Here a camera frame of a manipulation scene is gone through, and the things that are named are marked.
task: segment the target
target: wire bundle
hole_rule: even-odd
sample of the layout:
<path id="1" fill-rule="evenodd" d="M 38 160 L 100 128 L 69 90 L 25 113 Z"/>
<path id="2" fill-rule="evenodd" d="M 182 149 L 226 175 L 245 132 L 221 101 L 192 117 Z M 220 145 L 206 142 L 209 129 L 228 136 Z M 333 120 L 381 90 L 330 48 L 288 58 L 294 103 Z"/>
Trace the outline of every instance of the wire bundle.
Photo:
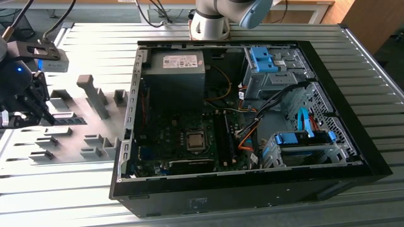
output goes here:
<path id="1" fill-rule="evenodd" d="M 264 117 L 264 114 L 268 110 L 270 110 L 270 108 L 273 108 L 277 104 L 280 104 L 284 96 L 286 95 L 286 93 L 292 90 L 294 90 L 296 88 L 300 87 L 306 87 L 309 84 L 308 81 L 300 82 L 297 84 L 289 85 L 286 86 L 282 90 L 280 90 L 266 101 L 265 103 L 260 106 L 256 114 L 254 114 L 254 119 L 253 121 L 236 133 L 236 135 L 241 135 L 244 132 L 246 132 L 249 130 L 249 132 L 246 133 L 246 135 L 242 137 L 242 140 L 238 144 L 238 149 L 245 149 L 245 150 L 254 150 L 254 146 L 253 148 L 248 148 L 244 147 L 242 144 L 246 141 L 248 137 L 256 132 L 257 126 L 258 126 L 258 122 L 261 120 L 261 118 Z"/>

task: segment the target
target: yellow wire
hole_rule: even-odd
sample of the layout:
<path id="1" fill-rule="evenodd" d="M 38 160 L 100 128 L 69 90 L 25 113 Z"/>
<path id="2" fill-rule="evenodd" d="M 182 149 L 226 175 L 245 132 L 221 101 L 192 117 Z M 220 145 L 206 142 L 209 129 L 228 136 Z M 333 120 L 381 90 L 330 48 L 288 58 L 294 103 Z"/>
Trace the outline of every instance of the yellow wire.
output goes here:
<path id="1" fill-rule="evenodd" d="M 226 82 L 228 82 L 228 90 L 226 90 L 226 93 L 225 93 L 222 96 L 220 96 L 220 97 L 216 97 L 216 98 L 205 98 L 204 100 L 206 100 L 206 101 L 214 101 L 214 100 L 218 100 L 218 99 L 224 98 L 224 97 L 229 94 L 229 92 L 230 92 L 230 90 L 232 90 L 232 83 L 229 82 L 229 78 L 228 78 L 226 74 L 225 74 L 216 66 L 210 66 L 210 68 L 217 69 L 217 71 L 218 71 L 218 72 L 221 73 L 221 75 L 225 77 Z"/>

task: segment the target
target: metal workbench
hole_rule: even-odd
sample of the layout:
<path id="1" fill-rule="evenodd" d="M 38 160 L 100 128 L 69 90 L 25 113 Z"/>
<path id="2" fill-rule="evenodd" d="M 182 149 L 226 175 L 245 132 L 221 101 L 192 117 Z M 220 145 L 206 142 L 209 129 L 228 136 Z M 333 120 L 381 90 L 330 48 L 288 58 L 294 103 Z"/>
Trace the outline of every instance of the metal workbench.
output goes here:
<path id="1" fill-rule="evenodd" d="M 70 71 L 49 81 L 57 84 L 72 73 L 92 73 L 105 92 L 128 90 L 136 41 L 186 40 L 188 34 L 185 24 L 158 29 L 141 24 L 65 27 L 56 44 L 68 53 Z M 349 30 L 336 25 L 273 24 L 253 31 L 233 26 L 232 39 L 312 41 L 393 175 L 324 202 L 138 219 L 108 199 L 112 161 L 34 166 L 12 162 L 0 170 L 1 226 L 404 226 L 404 96 Z M 6 144 L 18 133 L 4 133 L 0 155 L 10 153 Z"/>

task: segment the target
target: black cable in background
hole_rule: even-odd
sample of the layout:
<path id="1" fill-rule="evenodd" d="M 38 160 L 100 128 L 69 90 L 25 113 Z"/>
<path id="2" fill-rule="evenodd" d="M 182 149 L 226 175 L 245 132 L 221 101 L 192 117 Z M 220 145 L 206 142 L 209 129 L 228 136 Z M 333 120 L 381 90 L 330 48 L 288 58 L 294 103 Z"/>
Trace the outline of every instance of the black cable in background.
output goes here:
<path id="1" fill-rule="evenodd" d="M 32 3 L 33 3 L 33 0 L 29 0 L 29 1 L 26 2 L 24 8 L 22 8 L 21 11 L 20 11 L 20 14 L 18 14 L 17 18 L 14 19 L 14 21 L 13 21 L 13 23 L 12 23 L 12 25 L 10 25 L 12 28 L 16 28 L 16 27 L 17 27 L 17 24 L 20 23 L 20 21 L 21 21 L 24 15 L 25 15 L 25 12 L 26 12 L 26 10 L 29 9 Z"/>
<path id="2" fill-rule="evenodd" d="M 166 22 L 170 23 L 170 20 L 169 20 L 169 17 L 168 17 L 168 14 L 166 14 L 164 8 L 158 7 L 153 0 L 149 0 L 149 2 L 156 6 L 157 10 L 162 13 L 162 16 L 165 17 Z"/>
<path id="3" fill-rule="evenodd" d="M 42 40 L 48 39 L 49 34 L 54 31 L 54 29 L 58 27 L 58 25 L 62 23 L 65 17 L 69 15 L 70 10 L 73 9 L 73 6 L 76 4 L 76 0 L 70 1 L 70 6 L 66 9 L 66 11 L 64 12 L 61 18 L 58 19 L 58 21 L 56 22 L 56 24 L 48 29 L 48 31 L 45 31 L 44 35 L 42 35 Z"/>
<path id="4" fill-rule="evenodd" d="M 158 24 L 158 25 L 153 25 L 153 24 L 152 24 L 152 23 L 148 21 L 148 19 L 145 18 L 145 15 L 144 15 L 142 10 L 141 10 L 141 8 L 140 8 L 138 1 L 137 1 L 137 0 L 134 0 L 134 3 L 136 3 L 137 10 L 138 10 L 138 12 L 140 12 L 140 15 L 141 15 L 141 17 L 144 18 L 144 20 L 145 20 L 145 22 L 148 23 L 148 25 L 149 25 L 149 26 L 152 26 L 152 27 L 154 27 L 154 28 L 161 27 L 161 26 L 164 25 L 164 23 L 162 23 L 162 22 L 160 22 L 160 24 Z"/>
<path id="5" fill-rule="evenodd" d="M 180 13 L 178 13 L 178 16 L 176 17 L 176 19 L 173 19 L 172 23 L 178 19 L 178 17 L 180 17 L 181 14 L 182 14 L 182 11 L 184 11 L 184 9 L 181 9 L 181 11 L 180 11 Z"/>
<path id="6" fill-rule="evenodd" d="M 16 9 L 16 10 L 13 11 L 13 13 L 10 13 L 10 14 L 8 14 L 8 15 L 1 15 L 0 17 L 9 17 L 9 16 L 12 16 L 12 15 L 16 15 L 17 12 L 20 12 L 20 11 L 21 11 L 20 9 Z"/>
<path id="7" fill-rule="evenodd" d="M 166 22 L 168 22 L 168 23 L 172 23 L 172 20 L 170 20 L 169 17 L 168 17 L 166 11 L 165 11 L 165 9 L 164 9 L 164 7 L 162 7 L 162 4 L 161 4 L 160 0 L 157 0 L 157 2 L 158 2 L 158 5 L 160 5 L 160 7 L 161 7 L 161 11 L 162 11 L 164 14 L 165 14 Z"/>
<path id="8" fill-rule="evenodd" d="M 286 12 L 288 12 L 288 0 L 285 0 L 285 10 L 284 10 L 282 18 L 280 18 L 278 20 L 270 22 L 270 24 L 277 23 L 277 22 L 281 23 L 284 21 Z"/>

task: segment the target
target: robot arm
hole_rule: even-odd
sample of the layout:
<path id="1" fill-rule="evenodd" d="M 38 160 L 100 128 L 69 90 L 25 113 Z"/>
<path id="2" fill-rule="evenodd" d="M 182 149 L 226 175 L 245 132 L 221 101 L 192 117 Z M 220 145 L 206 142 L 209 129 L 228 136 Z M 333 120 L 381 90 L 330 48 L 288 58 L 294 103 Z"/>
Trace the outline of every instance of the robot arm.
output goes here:
<path id="1" fill-rule="evenodd" d="M 228 19 L 246 29 L 254 28 L 266 16 L 273 0 L 197 0 L 190 24 L 196 40 L 228 38 Z"/>

